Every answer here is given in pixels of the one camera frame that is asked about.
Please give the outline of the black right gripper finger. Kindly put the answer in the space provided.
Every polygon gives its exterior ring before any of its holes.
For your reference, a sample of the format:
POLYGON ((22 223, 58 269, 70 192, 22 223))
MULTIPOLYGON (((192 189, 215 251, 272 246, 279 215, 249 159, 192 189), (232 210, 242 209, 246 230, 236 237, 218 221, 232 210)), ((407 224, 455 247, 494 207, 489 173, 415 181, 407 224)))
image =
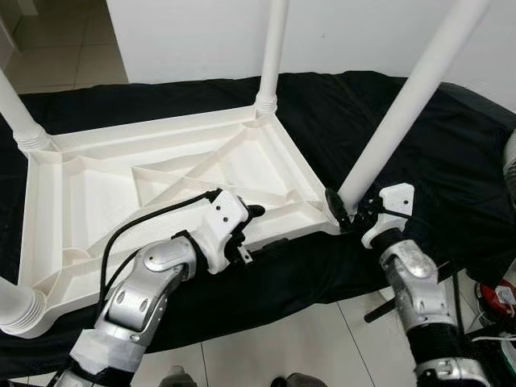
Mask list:
POLYGON ((340 198, 339 192, 325 188, 326 206, 335 219, 335 224, 338 225, 340 233, 346 235, 352 231, 352 217, 347 212, 345 202, 340 198))

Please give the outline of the black cloth table cover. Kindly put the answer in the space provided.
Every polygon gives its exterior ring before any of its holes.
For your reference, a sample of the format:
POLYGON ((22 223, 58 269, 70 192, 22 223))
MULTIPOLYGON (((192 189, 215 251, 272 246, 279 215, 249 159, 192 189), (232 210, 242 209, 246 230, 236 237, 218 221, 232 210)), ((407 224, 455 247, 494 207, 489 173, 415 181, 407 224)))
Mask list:
MULTIPOLYGON (((373 71, 287 73, 277 86, 277 117, 320 181, 340 185, 402 84, 373 71)), ((97 85, 26 94, 23 103, 49 132, 68 134, 250 106, 258 88, 257 77, 97 85)), ((413 185, 416 242, 436 262, 464 266, 483 283, 497 284, 515 258, 516 214, 502 176, 514 119, 470 89, 443 84, 377 177, 382 185, 413 185)), ((0 118, 0 277, 8 280, 19 267, 27 173, 0 118)), ((355 236, 317 233, 277 244, 243 268, 202 274, 174 291, 148 351, 250 331, 382 289, 376 260, 355 236)))

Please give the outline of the grey metal pole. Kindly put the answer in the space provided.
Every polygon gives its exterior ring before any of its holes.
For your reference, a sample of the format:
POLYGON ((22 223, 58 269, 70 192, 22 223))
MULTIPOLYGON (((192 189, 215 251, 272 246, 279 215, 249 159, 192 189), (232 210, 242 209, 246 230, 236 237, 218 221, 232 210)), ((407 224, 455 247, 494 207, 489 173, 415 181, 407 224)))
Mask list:
POLYGON ((376 320, 384 317, 385 314, 393 312, 395 309, 397 309, 397 303, 394 298, 390 298, 386 300, 386 302, 382 303, 382 305, 375 307, 372 312, 366 313, 364 315, 364 321, 365 323, 375 322, 376 320))

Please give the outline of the grey robot right leg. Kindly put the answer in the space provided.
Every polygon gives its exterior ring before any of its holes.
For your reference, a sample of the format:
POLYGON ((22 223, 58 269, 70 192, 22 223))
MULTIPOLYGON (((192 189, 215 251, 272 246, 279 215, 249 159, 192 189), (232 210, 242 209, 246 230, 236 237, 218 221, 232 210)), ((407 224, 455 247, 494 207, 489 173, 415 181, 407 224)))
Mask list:
POLYGON ((269 387, 328 387, 328 384, 317 377, 301 372, 294 372, 286 377, 274 377, 269 387))

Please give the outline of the grey robot leg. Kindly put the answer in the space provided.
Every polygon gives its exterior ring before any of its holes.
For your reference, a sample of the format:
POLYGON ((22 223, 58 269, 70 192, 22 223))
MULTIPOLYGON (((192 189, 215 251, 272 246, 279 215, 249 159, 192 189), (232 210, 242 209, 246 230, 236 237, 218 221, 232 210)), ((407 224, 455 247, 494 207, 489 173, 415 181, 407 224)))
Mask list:
POLYGON ((328 384, 317 377, 301 372, 294 372, 286 377, 274 377, 269 387, 328 387, 328 384))
POLYGON ((198 384, 183 366, 173 365, 157 387, 198 387, 198 384))

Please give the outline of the grey robot left leg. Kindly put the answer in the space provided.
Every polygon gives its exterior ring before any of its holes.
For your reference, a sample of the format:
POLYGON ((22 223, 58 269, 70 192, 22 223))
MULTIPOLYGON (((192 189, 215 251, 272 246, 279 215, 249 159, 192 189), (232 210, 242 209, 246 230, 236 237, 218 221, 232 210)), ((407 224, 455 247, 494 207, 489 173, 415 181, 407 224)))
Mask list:
POLYGON ((198 384, 183 366, 173 365, 157 387, 198 387, 198 384))

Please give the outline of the white round floor fan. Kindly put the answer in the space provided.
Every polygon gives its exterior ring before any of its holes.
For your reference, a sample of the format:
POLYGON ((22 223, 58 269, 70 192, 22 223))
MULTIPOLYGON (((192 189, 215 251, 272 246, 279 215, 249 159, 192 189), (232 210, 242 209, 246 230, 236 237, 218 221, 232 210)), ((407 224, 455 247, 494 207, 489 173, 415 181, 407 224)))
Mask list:
POLYGON ((506 185, 513 190, 516 184, 516 134, 510 135, 502 149, 502 176, 506 185))

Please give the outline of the black equipment case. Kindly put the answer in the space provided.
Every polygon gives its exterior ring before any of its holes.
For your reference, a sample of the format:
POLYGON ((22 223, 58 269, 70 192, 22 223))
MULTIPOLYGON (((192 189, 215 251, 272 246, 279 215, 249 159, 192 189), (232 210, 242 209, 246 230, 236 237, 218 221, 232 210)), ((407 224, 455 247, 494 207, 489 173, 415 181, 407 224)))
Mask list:
POLYGON ((474 347, 484 359, 495 387, 516 387, 515 335, 498 325, 481 328, 474 347))

